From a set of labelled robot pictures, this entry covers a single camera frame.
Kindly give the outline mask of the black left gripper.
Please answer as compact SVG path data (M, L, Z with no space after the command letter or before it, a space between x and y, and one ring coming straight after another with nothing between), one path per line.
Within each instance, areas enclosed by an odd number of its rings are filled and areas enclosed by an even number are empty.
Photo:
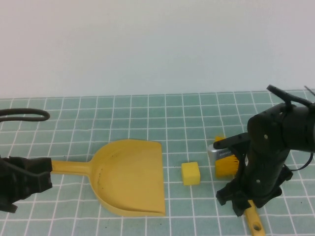
M25 177L25 170L34 174ZM50 172L52 160L48 157L27 159L26 162L21 157L1 158L0 210L15 213L15 202L51 189L53 185Z

